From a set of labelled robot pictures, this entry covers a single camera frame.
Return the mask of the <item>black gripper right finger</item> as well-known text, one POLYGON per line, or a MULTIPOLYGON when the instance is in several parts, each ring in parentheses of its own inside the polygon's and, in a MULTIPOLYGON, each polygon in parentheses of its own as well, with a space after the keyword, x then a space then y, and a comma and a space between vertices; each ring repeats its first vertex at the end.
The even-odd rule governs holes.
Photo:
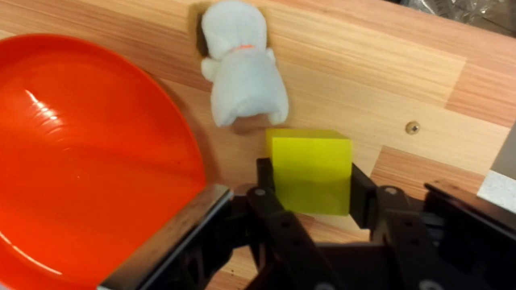
POLYGON ((351 166, 349 214, 369 240, 386 249, 388 267, 401 290, 444 290, 439 259, 420 214, 409 196, 393 185, 375 185, 351 166))

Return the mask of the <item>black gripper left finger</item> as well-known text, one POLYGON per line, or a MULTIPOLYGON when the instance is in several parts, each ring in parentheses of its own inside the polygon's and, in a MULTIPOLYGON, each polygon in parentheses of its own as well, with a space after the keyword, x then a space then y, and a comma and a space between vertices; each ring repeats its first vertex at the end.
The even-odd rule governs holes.
POLYGON ((257 275, 246 290, 344 290, 291 211, 275 196, 269 158, 256 159, 256 185, 244 196, 257 275))

